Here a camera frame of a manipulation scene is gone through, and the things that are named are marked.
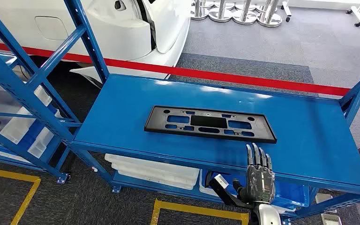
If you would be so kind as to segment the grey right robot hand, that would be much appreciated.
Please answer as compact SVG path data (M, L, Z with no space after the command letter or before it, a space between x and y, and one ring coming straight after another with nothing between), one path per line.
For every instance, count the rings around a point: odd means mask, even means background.
M270 204L275 197L275 173L269 154L255 143L247 144L246 185L242 186L236 178L232 185L237 198L243 203L262 202Z

